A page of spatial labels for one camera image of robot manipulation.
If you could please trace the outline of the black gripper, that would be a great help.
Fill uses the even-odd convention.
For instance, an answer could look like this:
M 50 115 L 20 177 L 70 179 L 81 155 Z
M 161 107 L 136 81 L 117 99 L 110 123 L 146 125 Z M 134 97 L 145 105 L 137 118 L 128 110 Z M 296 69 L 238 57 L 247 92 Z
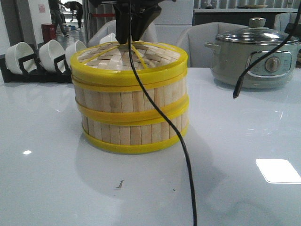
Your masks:
M 114 4 L 115 18 L 116 18 L 116 33 L 115 38 L 119 44 L 125 44 L 129 38 L 129 8 L 128 3 L 137 4 L 131 7 L 131 36 L 133 41 L 138 41 L 148 26 L 157 18 L 161 13 L 161 7 L 157 4 L 163 0 L 89 0 L 94 6 L 98 7 L 104 3 L 117 3 Z

